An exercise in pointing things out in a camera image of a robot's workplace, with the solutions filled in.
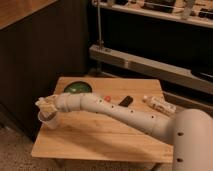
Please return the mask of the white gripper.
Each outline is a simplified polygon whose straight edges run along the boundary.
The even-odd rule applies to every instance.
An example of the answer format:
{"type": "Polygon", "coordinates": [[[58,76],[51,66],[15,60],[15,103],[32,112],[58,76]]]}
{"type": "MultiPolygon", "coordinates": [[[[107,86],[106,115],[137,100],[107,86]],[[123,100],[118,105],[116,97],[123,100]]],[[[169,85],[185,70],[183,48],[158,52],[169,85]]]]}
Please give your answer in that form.
{"type": "Polygon", "coordinates": [[[56,111],[58,111],[56,105],[55,105],[55,102],[56,102],[56,98],[57,98],[57,95],[51,95],[51,96],[47,96],[47,97],[40,97],[36,102],[35,102],[35,105],[40,109],[40,106],[42,104],[53,104],[56,108],[56,111]]]}

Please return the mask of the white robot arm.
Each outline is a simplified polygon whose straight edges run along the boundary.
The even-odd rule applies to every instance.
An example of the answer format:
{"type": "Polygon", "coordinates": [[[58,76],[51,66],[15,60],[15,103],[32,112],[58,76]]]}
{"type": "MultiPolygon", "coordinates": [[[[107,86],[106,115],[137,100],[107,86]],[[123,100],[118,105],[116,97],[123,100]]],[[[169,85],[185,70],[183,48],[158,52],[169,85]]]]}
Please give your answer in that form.
{"type": "Polygon", "coordinates": [[[172,171],[213,171],[213,117],[199,109],[186,109],[174,118],[107,102],[95,93],[62,93],[40,97],[38,118],[48,127],[59,112],[105,114],[173,146],[172,171]]]}

